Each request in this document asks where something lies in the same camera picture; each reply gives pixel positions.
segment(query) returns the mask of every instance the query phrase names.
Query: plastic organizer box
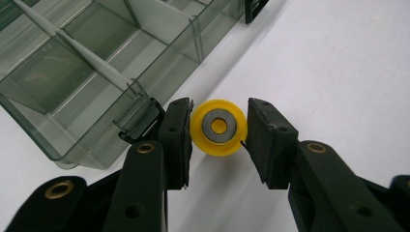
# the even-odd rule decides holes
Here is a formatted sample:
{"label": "plastic organizer box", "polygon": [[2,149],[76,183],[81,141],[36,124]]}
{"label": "plastic organizer box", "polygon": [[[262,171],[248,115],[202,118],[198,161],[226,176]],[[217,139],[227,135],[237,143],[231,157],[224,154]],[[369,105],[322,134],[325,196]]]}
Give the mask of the plastic organizer box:
{"label": "plastic organizer box", "polygon": [[0,103],[62,168],[105,169],[243,14],[241,0],[0,2]]}

